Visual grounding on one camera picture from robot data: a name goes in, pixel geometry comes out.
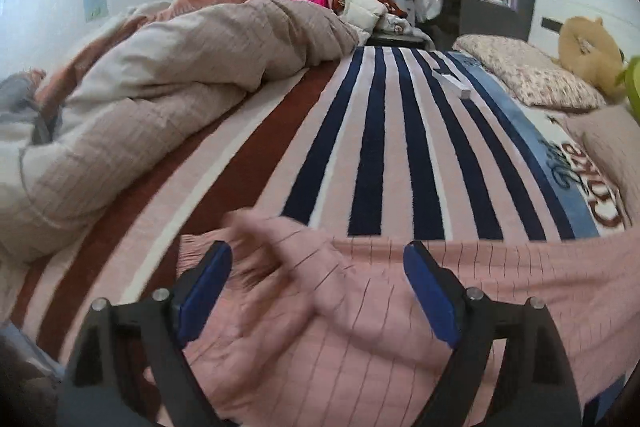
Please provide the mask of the small white box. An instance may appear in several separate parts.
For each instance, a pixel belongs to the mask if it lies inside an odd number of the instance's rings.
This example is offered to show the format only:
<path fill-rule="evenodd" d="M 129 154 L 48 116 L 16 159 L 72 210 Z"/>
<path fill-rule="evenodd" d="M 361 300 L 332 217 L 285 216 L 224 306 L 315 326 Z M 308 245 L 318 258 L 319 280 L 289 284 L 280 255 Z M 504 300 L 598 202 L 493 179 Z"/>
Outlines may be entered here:
<path fill-rule="evenodd" d="M 446 90 L 456 96 L 459 100 L 469 100 L 471 98 L 471 89 L 466 87 L 456 76 L 451 74 L 443 74 L 442 72 L 432 72 L 434 79 Z"/>

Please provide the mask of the chair with clothes pile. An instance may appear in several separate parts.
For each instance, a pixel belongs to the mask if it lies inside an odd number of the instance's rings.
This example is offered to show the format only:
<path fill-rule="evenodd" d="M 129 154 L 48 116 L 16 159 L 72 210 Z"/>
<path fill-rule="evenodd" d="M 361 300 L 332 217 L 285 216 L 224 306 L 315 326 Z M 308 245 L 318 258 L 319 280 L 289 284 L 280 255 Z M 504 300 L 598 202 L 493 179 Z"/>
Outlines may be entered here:
<path fill-rule="evenodd" d="M 360 46 L 394 46 L 433 51 L 435 43 L 409 22 L 394 0 L 330 0 L 331 10 L 354 28 Z"/>

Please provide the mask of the green avocado plush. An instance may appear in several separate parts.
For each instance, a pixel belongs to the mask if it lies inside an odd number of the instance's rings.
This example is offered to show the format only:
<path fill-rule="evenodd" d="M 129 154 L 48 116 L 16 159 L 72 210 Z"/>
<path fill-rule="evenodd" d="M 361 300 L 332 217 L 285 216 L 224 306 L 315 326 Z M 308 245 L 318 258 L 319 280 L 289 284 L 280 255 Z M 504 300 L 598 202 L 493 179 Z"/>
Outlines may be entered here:
<path fill-rule="evenodd" d="M 617 86 L 624 86 L 631 113 L 640 119 L 640 56 L 634 56 L 616 78 Z"/>

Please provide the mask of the pink checked pants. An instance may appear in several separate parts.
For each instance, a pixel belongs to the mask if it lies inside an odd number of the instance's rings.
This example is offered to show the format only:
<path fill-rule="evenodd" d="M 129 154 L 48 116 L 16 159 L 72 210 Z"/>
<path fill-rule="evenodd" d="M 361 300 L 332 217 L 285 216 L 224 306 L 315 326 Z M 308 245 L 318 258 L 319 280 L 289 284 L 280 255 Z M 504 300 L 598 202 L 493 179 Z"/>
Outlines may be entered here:
<path fill-rule="evenodd" d="M 407 281 L 404 244 L 339 239 L 250 209 L 186 235 L 177 268 L 217 241 L 229 280 L 186 359 L 220 417 L 243 426 L 407 426 L 450 355 Z M 435 260 L 495 300 L 538 297 L 570 359 L 580 401 L 639 358 L 639 232 L 565 243 L 437 242 Z"/>

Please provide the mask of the tan bear plush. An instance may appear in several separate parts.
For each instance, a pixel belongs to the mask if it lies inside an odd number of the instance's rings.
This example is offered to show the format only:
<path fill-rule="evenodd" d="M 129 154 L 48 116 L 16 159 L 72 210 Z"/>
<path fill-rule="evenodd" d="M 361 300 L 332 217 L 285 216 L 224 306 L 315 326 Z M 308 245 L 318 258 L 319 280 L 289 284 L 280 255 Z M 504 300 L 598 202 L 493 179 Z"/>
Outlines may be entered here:
<path fill-rule="evenodd" d="M 566 20 L 558 40 L 560 65 L 598 89 L 607 98 L 619 98 L 617 83 L 624 70 L 620 47 L 605 30 L 603 20 L 575 16 Z"/>

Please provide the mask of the grey clothing pile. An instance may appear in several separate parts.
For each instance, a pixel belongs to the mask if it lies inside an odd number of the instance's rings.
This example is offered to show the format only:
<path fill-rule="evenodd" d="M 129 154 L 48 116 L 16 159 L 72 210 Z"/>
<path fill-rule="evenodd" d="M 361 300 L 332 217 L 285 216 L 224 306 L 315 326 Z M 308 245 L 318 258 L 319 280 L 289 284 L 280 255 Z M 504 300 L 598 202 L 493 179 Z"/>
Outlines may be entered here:
<path fill-rule="evenodd" d="M 45 109 L 36 102 L 36 91 L 44 78 L 44 70 L 32 68 L 1 80 L 2 124 L 30 124 L 35 145 L 52 141 L 60 119 L 58 109 Z"/>

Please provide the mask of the striped fleece blanket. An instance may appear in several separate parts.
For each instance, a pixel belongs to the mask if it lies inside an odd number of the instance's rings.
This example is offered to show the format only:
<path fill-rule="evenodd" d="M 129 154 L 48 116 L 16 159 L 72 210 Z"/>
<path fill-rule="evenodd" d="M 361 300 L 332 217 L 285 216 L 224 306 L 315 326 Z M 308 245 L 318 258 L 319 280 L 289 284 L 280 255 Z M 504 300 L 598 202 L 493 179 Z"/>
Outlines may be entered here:
<path fill-rule="evenodd" d="M 65 362 L 93 298 L 129 303 L 173 282 L 183 236 L 242 208 L 404 246 L 626 231 L 616 187 L 558 117 L 519 106 L 465 55 L 367 48 L 270 83 L 191 134 L 70 246 L 12 268 L 2 317 Z"/>

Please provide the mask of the white bed headboard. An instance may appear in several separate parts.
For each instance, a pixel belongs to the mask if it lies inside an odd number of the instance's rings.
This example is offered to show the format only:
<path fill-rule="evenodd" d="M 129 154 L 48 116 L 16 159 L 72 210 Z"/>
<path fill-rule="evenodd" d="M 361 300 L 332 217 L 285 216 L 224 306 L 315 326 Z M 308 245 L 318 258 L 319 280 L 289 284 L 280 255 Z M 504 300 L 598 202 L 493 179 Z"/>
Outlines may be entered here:
<path fill-rule="evenodd" d="M 639 53 L 639 0 L 535 0 L 528 42 L 557 57 L 560 28 L 575 16 L 600 18 L 624 57 Z"/>

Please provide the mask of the pink knit pillow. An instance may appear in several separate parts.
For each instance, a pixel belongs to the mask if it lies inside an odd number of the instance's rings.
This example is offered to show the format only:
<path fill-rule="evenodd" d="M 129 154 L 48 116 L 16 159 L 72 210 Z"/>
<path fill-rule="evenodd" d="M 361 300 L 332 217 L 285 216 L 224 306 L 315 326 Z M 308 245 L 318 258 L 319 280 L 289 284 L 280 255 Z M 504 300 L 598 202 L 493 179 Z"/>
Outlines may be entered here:
<path fill-rule="evenodd" d="M 625 105 L 611 105 L 562 120 L 597 167 L 617 187 L 624 213 L 639 225 L 639 124 Z"/>

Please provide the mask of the beige pink duvet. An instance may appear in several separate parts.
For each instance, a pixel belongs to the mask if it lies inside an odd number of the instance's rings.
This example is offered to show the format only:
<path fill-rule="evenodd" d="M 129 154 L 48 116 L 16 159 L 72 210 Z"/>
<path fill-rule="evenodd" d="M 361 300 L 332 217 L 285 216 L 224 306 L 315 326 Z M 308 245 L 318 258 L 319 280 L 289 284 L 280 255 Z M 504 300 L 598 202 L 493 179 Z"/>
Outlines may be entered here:
<path fill-rule="evenodd" d="M 1 254 L 53 255 L 186 138 L 266 81 L 351 54 L 358 36 L 318 4 L 172 0 L 113 17 L 35 99 L 58 109 L 50 143 L 1 123 Z"/>

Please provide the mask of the floral pillow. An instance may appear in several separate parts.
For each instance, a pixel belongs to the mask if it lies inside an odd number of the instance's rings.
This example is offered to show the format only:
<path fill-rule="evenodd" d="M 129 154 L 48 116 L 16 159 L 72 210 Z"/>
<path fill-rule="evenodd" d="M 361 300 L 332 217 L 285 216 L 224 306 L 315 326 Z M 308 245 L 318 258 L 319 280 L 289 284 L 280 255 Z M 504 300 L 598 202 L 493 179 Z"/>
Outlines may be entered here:
<path fill-rule="evenodd" d="M 526 41 L 464 35 L 454 42 L 454 49 L 475 57 L 506 85 L 514 98 L 527 106 L 580 113 L 606 105 L 596 88 Z"/>

